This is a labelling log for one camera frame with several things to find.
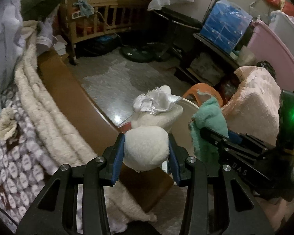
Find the green towel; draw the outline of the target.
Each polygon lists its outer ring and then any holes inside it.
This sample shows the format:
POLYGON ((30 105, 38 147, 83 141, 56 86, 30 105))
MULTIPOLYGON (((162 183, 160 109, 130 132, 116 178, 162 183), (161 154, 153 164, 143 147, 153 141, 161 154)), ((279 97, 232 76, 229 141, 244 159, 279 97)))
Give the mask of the green towel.
POLYGON ((219 103, 214 96, 200 95, 205 101, 192 116, 189 123, 190 135, 194 147, 194 155, 204 164, 218 163, 219 153, 217 147, 200 136, 200 130, 207 127, 216 133, 228 138, 228 127, 221 112, 219 103))

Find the white trash bucket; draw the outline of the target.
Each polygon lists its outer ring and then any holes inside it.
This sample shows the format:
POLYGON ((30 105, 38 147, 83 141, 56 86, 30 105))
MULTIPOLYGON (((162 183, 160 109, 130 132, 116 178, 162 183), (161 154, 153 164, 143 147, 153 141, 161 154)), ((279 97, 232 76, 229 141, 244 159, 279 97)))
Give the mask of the white trash bucket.
POLYGON ((175 104, 175 107, 172 108, 171 111, 165 112, 165 114, 169 114, 170 118, 175 119, 170 127, 166 127, 167 132, 173 134, 177 145, 184 147, 190 156, 195 155, 192 137, 190 135, 189 122, 198 109, 199 107, 192 101, 182 98, 175 104), (183 113, 179 116, 177 116, 178 110, 176 109, 178 105, 183 108, 183 113))

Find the pink fluffy blanket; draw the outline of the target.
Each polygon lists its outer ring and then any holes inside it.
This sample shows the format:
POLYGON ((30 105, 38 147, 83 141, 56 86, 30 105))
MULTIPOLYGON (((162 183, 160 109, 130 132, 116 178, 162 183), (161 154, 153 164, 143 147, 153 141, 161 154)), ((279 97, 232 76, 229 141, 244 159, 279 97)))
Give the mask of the pink fluffy blanket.
MULTIPOLYGON (((240 80, 238 90, 226 105, 222 114, 228 129, 249 134, 275 145, 279 130, 280 87, 271 74, 262 67, 242 66, 235 71, 240 80)), ((294 213, 294 199, 265 201, 258 199, 274 231, 286 223, 294 213)))

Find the orange plastic stool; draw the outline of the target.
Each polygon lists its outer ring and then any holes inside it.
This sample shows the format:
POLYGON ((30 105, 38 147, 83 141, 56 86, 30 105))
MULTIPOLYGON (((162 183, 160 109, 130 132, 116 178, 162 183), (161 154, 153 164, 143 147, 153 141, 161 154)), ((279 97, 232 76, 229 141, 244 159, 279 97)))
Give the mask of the orange plastic stool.
POLYGON ((203 102, 207 101, 210 97, 214 97, 221 108, 224 103, 221 95, 213 87, 206 83, 198 83, 190 87, 184 94, 183 98, 187 99, 192 96, 196 104, 200 107, 203 102))

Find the cream woven bed mat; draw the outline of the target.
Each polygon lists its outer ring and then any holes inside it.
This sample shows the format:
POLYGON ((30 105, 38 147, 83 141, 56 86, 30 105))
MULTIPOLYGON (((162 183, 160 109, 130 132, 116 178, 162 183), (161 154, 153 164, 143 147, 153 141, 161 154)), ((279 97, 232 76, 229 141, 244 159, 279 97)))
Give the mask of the cream woven bed mat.
MULTIPOLYGON (((21 40, 25 47, 16 65, 14 79, 22 107, 57 165, 85 165, 96 158, 97 153, 60 111, 37 73, 36 27, 37 21, 32 20, 21 26, 21 40)), ((122 183, 117 182, 104 193, 112 232, 125 231, 130 221, 157 221, 156 215, 144 212, 122 183)))

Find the patterned fleece bed blanket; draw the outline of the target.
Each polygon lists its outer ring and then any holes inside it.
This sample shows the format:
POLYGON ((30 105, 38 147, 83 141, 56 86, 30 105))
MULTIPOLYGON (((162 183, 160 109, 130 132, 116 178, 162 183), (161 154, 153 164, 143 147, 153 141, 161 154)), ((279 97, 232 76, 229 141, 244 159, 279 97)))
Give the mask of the patterned fleece bed blanket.
POLYGON ((16 234, 57 165, 40 141, 14 84, 0 96, 0 115, 7 107, 13 109, 17 129, 8 140, 0 139, 0 234, 16 234))

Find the crumpled brown paper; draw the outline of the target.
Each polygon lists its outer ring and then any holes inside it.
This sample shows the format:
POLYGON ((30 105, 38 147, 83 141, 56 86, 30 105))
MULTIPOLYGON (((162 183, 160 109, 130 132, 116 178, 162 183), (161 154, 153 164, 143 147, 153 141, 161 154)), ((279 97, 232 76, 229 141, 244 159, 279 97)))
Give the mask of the crumpled brown paper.
POLYGON ((4 108, 0 115, 0 139, 6 141, 13 136, 17 129, 17 122, 11 107, 4 108))

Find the pink plastic tub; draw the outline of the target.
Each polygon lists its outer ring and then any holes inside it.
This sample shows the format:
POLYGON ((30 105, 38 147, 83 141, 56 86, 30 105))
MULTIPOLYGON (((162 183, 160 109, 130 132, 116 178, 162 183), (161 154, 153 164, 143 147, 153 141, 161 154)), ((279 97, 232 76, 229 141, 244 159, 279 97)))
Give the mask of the pink plastic tub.
POLYGON ((256 62, 267 61, 276 72, 281 89, 294 91, 294 56, 281 39, 261 20, 252 23, 253 34, 247 48, 256 62))

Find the blue plastic drawer box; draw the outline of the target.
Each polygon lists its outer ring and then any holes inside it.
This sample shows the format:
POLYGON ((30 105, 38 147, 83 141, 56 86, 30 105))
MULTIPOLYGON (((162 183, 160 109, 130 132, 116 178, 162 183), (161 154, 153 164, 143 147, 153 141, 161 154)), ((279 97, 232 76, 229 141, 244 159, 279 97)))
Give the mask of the blue plastic drawer box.
POLYGON ((252 16, 228 0, 215 3, 200 35, 226 53, 231 53, 252 21, 252 16))

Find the grey-blue duvet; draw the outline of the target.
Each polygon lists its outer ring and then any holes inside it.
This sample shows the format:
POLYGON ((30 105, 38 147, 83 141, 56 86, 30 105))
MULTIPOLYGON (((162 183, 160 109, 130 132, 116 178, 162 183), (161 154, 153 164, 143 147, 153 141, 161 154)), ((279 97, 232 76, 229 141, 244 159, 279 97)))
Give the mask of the grey-blue duvet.
POLYGON ((22 28, 21 0, 0 0, 0 95, 13 81, 15 65, 24 51, 22 28))

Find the wooden crib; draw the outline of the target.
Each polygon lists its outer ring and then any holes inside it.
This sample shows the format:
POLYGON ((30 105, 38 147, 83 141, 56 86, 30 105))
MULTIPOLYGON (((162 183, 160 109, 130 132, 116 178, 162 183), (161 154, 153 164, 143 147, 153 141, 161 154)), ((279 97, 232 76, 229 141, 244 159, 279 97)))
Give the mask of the wooden crib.
POLYGON ((64 0, 59 8, 59 30, 68 60, 77 64, 76 44, 95 37, 117 34, 132 26, 136 12, 150 0, 64 0))

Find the dark green pillow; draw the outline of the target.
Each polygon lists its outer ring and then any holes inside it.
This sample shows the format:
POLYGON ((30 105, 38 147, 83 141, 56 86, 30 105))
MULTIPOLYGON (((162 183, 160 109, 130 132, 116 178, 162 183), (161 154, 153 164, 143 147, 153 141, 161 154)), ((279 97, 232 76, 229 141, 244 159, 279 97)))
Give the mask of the dark green pillow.
POLYGON ((63 0, 21 0, 24 21, 44 21, 63 0))

